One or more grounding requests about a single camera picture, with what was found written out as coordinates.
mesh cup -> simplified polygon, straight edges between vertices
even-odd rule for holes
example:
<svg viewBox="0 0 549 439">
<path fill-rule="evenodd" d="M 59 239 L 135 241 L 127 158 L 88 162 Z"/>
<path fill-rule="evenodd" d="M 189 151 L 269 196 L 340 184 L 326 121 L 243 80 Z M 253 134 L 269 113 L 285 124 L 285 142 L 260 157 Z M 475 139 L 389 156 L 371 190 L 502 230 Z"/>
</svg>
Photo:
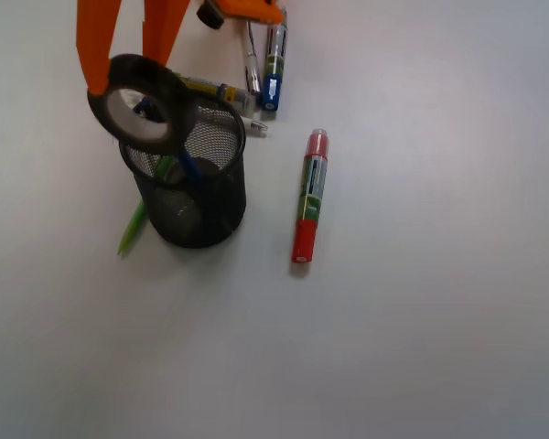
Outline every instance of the mesh cup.
<svg viewBox="0 0 549 439">
<path fill-rule="evenodd" d="M 246 209 L 242 153 L 246 134 L 240 116 L 226 102 L 200 91 L 198 120 L 185 148 L 203 178 L 192 185 L 178 160 L 120 144 L 120 153 L 135 174 L 148 217 L 168 242 L 202 248 L 228 238 Z M 159 168 L 172 162 L 164 175 Z"/>
</svg>

blue pen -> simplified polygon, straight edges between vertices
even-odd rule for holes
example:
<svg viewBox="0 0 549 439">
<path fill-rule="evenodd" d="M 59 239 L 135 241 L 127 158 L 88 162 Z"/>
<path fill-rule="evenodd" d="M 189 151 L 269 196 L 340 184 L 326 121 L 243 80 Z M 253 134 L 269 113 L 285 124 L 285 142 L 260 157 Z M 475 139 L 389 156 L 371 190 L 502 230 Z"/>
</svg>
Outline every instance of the blue pen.
<svg viewBox="0 0 549 439">
<path fill-rule="evenodd" d="M 163 118 L 154 106 L 150 98 L 144 97 L 134 108 L 134 112 L 144 112 L 146 118 L 154 122 L 163 122 Z M 201 171 L 198 165 L 195 163 L 195 160 L 189 155 L 185 148 L 181 148 L 178 153 L 175 154 L 175 157 L 181 164 L 183 172 L 185 175 L 194 183 L 198 184 L 201 181 Z"/>
<path fill-rule="evenodd" d="M 266 63 L 264 66 L 263 110 L 275 112 L 278 110 L 278 100 L 283 84 L 286 52 L 286 10 L 282 8 L 283 23 L 269 26 L 266 40 Z"/>
</svg>

green label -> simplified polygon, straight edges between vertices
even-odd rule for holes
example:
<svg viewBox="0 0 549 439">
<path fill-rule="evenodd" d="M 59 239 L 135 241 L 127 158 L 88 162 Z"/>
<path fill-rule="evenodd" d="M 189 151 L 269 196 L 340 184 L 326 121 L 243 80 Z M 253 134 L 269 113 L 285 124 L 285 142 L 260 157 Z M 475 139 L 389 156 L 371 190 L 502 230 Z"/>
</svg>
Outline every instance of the green label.
<svg viewBox="0 0 549 439">
<path fill-rule="evenodd" d="M 298 220 L 319 221 L 327 170 L 328 161 L 325 158 L 319 155 L 306 157 L 301 176 L 301 194 L 297 209 Z"/>
<path fill-rule="evenodd" d="M 266 75 L 278 75 L 283 78 L 283 70 L 285 70 L 285 60 L 276 55 L 269 55 L 266 57 L 266 64 L 264 66 L 264 73 Z"/>
</svg>

red cap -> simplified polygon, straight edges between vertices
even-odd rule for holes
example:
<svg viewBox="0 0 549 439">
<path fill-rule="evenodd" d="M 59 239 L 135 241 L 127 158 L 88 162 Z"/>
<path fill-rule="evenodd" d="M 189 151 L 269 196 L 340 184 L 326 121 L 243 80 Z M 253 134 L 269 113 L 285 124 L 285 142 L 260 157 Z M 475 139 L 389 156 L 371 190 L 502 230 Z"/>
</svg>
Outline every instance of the red cap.
<svg viewBox="0 0 549 439">
<path fill-rule="evenodd" d="M 321 155 L 326 160 L 328 159 L 329 138 L 326 130 L 313 130 L 307 142 L 307 150 L 305 155 Z"/>
<path fill-rule="evenodd" d="M 296 263 L 311 262 L 313 246 L 318 224 L 312 219 L 298 219 L 295 227 L 295 243 L 291 261 Z"/>
</svg>

red marker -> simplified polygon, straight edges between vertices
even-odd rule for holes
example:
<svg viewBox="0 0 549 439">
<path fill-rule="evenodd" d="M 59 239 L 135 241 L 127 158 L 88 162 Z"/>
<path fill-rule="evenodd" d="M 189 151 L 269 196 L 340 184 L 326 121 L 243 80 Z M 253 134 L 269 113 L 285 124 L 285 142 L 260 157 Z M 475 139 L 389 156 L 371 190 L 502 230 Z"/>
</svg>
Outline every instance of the red marker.
<svg viewBox="0 0 549 439">
<path fill-rule="evenodd" d="M 313 130 L 303 162 L 301 194 L 296 213 L 295 243 L 291 261 L 311 262 L 318 229 L 323 186 L 328 170 L 329 138 L 325 130 Z"/>
</svg>

